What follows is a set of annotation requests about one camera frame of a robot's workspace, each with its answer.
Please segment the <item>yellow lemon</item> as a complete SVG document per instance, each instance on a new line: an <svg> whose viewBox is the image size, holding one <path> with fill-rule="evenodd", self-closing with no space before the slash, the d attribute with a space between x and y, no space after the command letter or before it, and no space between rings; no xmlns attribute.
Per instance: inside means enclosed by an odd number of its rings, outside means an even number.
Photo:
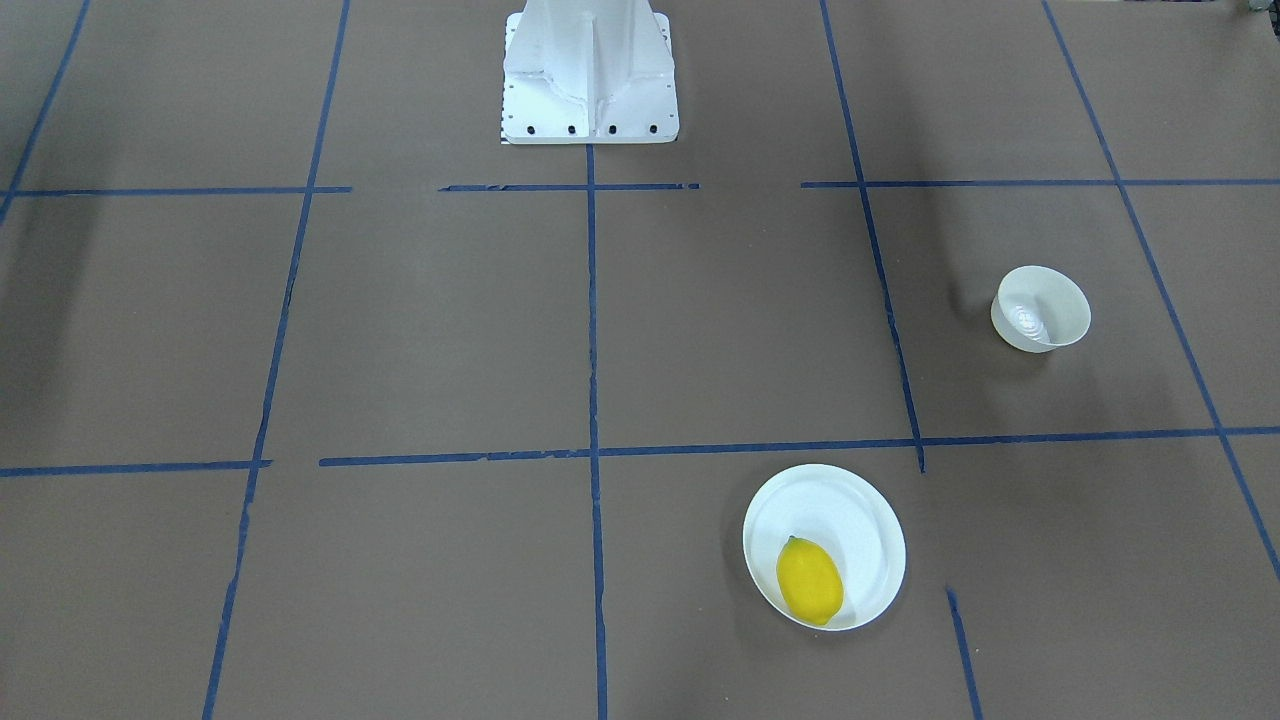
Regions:
<svg viewBox="0 0 1280 720"><path fill-rule="evenodd" d="M813 626L826 626L844 607L845 588L835 560L817 542L790 536L774 574L790 615Z"/></svg>

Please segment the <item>white round plate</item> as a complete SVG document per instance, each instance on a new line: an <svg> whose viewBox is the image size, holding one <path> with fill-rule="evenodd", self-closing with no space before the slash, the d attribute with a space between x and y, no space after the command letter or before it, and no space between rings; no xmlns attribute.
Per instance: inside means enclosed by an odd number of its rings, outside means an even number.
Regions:
<svg viewBox="0 0 1280 720"><path fill-rule="evenodd" d="M826 626L792 618L774 574L790 536L817 542L844 580L844 607ZM906 575L901 523L884 496L860 475L824 464L785 469L751 497L742 520L742 559L759 593L785 618L815 632L847 632L882 615Z"/></svg>

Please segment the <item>white small bowl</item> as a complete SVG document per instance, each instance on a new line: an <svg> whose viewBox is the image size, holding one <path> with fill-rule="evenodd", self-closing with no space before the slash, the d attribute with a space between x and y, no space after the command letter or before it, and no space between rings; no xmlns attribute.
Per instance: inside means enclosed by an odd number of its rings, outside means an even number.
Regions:
<svg viewBox="0 0 1280 720"><path fill-rule="evenodd" d="M997 336L1027 354L1046 354L1080 341L1091 329L1092 310L1082 288L1048 266L1010 270L989 307Z"/></svg>

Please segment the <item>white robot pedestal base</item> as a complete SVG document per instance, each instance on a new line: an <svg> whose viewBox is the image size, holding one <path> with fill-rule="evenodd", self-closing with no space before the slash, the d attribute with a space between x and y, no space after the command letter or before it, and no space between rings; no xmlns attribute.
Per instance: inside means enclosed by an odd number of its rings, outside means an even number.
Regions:
<svg viewBox="0 0 1280 720"><path fill-rule="evenodd" d="M669 18L649 1L527 1L504 26L500 140L672 143Z"/></svg>

